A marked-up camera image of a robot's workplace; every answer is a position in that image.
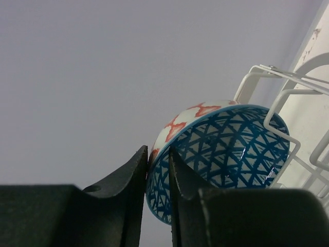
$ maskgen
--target bowl rim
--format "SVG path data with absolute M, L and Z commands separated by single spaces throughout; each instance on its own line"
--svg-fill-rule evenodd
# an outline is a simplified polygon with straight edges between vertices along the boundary
M 235 105 L 230 105 L 230 106 L 227 106 L 227 107 L 223 107 L 221 109 L 218 109 L 216 111 L 213 111 L 213 112 L 210 112 L 208 113 L 207 115 L 204 115 L 198 119 L 196 119 L 195 121 L 191 122 L 190 124 L 188 124 L 187 126 L 185 126 L 183 129 L 181 129 L 181 131 L 179 131 L 174 138 L 172 138 L 169 142 L 167 142 L 166 145 L 164 145 L 164 147 L 161 149 L 161 151 L 159 151 L 158 153 L 158 156 L 157 158 L 154 159 L 153 163 L 152 163 L 152 166 L 149 168 L 149 171 L 148 171 L 148 174 L 147 174 L 147 183 L 150 179 L 150 175 L 151 173 L 153 173 L 153 170 L 154 168 L 156 167 L 156 164 L 158 163 L 158 160 L 160 159 L 160 157 L 163 155 L 163 153 L 167 150 L 168 146 L 170 146 L 174 141 L 176 141 L 178 139 L 178 137 L 184 133 L 186 130 L 188 130 L 190 127 L 192 127 L 193 125 L 201 122 L 202 120 L 212 116 L 212 115 L 215 115 L 217 113 L 220 113 L 220 112 L 224 112 L 224 111 L 228 111 L 228 110 L 233 110 L 233 109 L 238 109 L 238 108 L 254 108 L 254 109 L 261 109 L 261 110 L 265 110 L 265 111 L 269 111 L 270 109 L 267 108 L 267 107 L 262 107 L 260 105 L 256 105 L 256 104 L 235 104 Z M 282 117 L 274 112 L 273 116 L 277 117 L 278 120 L 283 124 L 284 128 L 286 129 L 286 132 L 287 132 L 287 135 L 290 135 L 289 133 L 289 129 L 288 129 L 288 126 L 287 124 L 285 123 L 285 121 L 282 119 Z M 287 150 L 287 155 L 289 155 L 289 150 L 290 150 L 290 142 L 288 144 L 288 150 Z M 171 223 L 167 223 L 165 221 L 163 221 L 160 216 L 154 211 L 152 210 L 151 208 L 151 202 L 149 200 L 149 196 L 148 196 L 148 193 L 147 193 L 147 190 L 145 191 L 145 199 L 146 199 L 146 202 L 147 202 L 147 205 L 151 211 L 151 213 L 158 219 L 160 220 L 161 222 L 167 224 L 167 225 L 171 225 Z

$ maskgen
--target dishwasher rack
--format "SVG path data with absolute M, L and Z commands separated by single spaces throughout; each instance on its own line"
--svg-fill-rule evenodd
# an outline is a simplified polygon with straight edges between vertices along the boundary
M 322 171 L 329 172 L 329 152 L 327 152 L 322 159 L 319 159 L 319 157 L 325 151 L 326 147 L 329 145 L 329 127 L 328 127 L 328 131 L 325 133 L 321 141 L 318 142 L 317 146 L 309 156 L 309 162 L 311 164 L 310 166 L 309 164 L 306 163 L 305 160 L 297 156 L 298 151 L 303 144 L 297 138 L 286 135 L 269 125 L 269 122 L 273 114 L 274 113 L 280 114 L 280 111 L 285 105 L 289 95 L 329 96 L 328 81 L 316 79 L 306 75 L 310 71 L 324 65 L 329 65 L 329 52 L 318 55 L 308 60 L 294 72 L 284 71 L 274 66 L 265 66 L 265 65 L 253 66 L 250 69 L 249 73 L 243 78 L 236 92 L 234 100 L 237 100 L 242 104 L 248 104 L 261 78 L 287 79 L 280 93 L 278 94 L 272 106 L 270 107 L 270 110 L 264 120 L 263 125 L 267 130 L 270 130 L 276 135 L 283 137 L 284 139 L 295 144 L 295 146 L 291 150 L 285 164 L 282 167 L 281 172 L 275 178 L 271 186 L 276 188 L 285 188 L 285 186 L 283 184 L 278 183 L 278 181 L 282 176 L 282 174 L 285 172 L 288 165 L 291 163 L 291 161 L 294 160 L 310 172 L 310 176 L 308 180 L 302 186 L 303 189 L 309 190 L 312 183 L 315 182 L 316 179 L 320 180 L 325 185 L 325 188 L 323 188 L 321 193 L 316 194 L 316 196 L 322 202 L 322 204 L 326 208 L 327 213 L 329 214 L 329 179 L 323 176 L 321 173 Z M 296 89 L 295 86 L 297 84 L 303 85 L 304 87 L 306 87 L 306 89 Z

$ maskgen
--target patterned bowl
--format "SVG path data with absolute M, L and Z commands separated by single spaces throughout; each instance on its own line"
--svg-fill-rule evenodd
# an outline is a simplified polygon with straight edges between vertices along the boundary
M 264 128 L 268 109 L 236 101 L 207 102 L 177 115 L 159 134 L 150 156 L 146 198 L 151 212 L 171 224 L 169 147 L 218 188 L 267 188 L 288 157 L 289 141 Z M 274 114 L 270 125 L 289 134 Z

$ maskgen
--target gray wall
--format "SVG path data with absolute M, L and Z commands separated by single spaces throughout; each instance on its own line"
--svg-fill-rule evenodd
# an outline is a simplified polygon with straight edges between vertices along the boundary
M 0 183 L 103 178 L 252 65 L 288 68 L 321 2 L 0 0 Z M 171 246 L 147 208 L 141 246 Z

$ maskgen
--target blue rim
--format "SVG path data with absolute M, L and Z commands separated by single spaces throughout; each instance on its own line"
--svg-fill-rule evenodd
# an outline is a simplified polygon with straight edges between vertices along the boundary
M 211 113 L 209 113 L 209 114 L 207 114 L 207 115 L 205 115 L 205 116 L 202 116 L 202 117 L 200 117 L 198 120 L 196 120 L 196 121 L 193 121 L 193 122 L 191 122 L 189 125 L 187 125 L 187 126 L 185 126 L 181 131 L 179 131 L 177 134 L 176 134 L 176 136 L 173 138 L 173 139 L 171 139 L 163 148 L 162 148 L 162 150 L 159 152 L 159 154 L 158 154 L 158 156 L 157 156 L 157 158 L 156 159 L 154 159 L 154 161 L 153 161 L 153 164 L 152 164 L 152 166 L 150 167 L 150 169 L 149 169 L 149 172 L 148 172 L 148 175 L 147 175 L 147 180 L 149 179 L 149 177 L 150 177 L 150 174 L 153 172 L 153 170 L 154 170 L 154 168 L 155 168 L 155 166 L 156 166 L 156 164 L 157 164 L 157 162 L 158 162 L 158 160 L 160 159 L 160 157 L 163 155 L 163 153 L 166 151 L 166 149 L 174 142 L 174 141 L 176 141 L 177 139 L 178 139 L 178 137 L 182 134 L 182 133 L 184 133 L 186 130 L 188 130 L 189 128 L 191 128 L 193 125 L 195 125 L 195 124 L 197 124 L 198 122 L 200 122 L 200 121 L 202 121 L 202 120 L 204 120 L 204 119 L 206 119 L 206 118 L 209 118 L 210 116 L 212 116 L 212 115 L 215 115 L 215 114 L 218 114 L 218 113 L 220 113 L 220 112 L 224 112 L 224 111 L 227 111 L 227 110 L 232 110 L 232 109 L 237 109 L 237 108 L 247 108 L 247 107 L 252 107 L 252 108 L 256 108 L 256 109 L 261 109 L 261 110 L 265 110 L 265 111 L 269 111 L 269 108 L 267 108 L 267 107 L 262 107 L 262 106 L 260 106 L 260 105 L 255 105 L 255 104 L 236 104 L 236 105 L 231 105 L 231 106 L 229 106 L 229 107 L 224 107 L 224 108 L 222 108 L 222 109 L 218 109 L 218 110 L 216 110 L 216 111 L 213 111 L 213 112 L 211 112 Z M 287 135 L 290 135 L 290 133 L 289 133 L 289 130 L 288 130 L 288 127 L 287 127 L 287 124 L 283 121 L 283 119 L 282 119 L 282 117 L 280 116 L 280 115 L 278 115 L 277 113 L 274 113 L 273 114 L 273 117 L 277 117 L 278 118 L 278 120 L 280 120 L 281 122 L 282 122 L 282 124 L 283 124 L 283 126 L 285 127 L 285 129 L 286 129 L 286 131 L 287 131 Z M 150 209 L 150 211 L 152 212 L 152 214 L 158 219 L 158 220 L 160 220 L 161 222 L 163 222 L 164 224 L 167 224 L 167 225 L 171 225 L 171 224 L 169 224 L 169 223 L 167 223 L 167 222 L 164 222 L 156 213 L 155 213 L 155 211 L 153 211 L 152 209 L 151 209 L 151 205 L 150 205 L 150 200 L 149 200 L 149 197 L 148 197 L 148 194 L 145 192 L 145 197 L 146 197 L 146 202 L 147 202 L 147 204 L 148 204 L 148 207 L 149 207 L 149 209 Z

